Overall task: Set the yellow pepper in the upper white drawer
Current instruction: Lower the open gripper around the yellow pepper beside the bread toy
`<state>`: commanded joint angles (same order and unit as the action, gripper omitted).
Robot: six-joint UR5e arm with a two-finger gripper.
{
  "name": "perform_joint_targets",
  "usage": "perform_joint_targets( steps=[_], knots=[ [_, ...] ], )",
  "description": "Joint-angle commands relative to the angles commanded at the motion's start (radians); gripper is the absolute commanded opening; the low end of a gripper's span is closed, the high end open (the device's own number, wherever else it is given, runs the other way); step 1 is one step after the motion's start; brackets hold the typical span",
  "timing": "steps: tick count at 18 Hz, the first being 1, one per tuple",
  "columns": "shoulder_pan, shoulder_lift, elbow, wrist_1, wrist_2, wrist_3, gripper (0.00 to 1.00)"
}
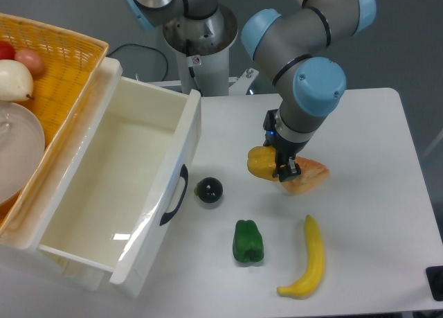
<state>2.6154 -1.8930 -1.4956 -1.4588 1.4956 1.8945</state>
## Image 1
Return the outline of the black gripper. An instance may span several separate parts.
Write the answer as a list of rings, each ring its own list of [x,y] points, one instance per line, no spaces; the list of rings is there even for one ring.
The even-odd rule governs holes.
[[[290,182],[300,176],[300,166],[293,159],[304,148],[308,140],[292,142],[284,138],[278,131],[277,112],[276,109],[269,110],[264,118],[264,146],[272,146],[275,149],[273,178],[279,179],[280,182]]]

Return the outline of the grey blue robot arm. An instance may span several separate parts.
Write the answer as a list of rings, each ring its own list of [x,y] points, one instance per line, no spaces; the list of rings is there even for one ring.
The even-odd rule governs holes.
[[[296,155],[346,89],[342,68],[318,52],[367,28],[377,12],[375,0],[298,0],[301,10],[290,17],[265,9],[238,28],[219,0],[125,1],[142,28],[162,28],[176,55],[183,92],[225,95],[228,51],[235,40],[242,42],[282,98],[263,124],[264,143],[275,149],[271,174],[281,182],[301,175]]]

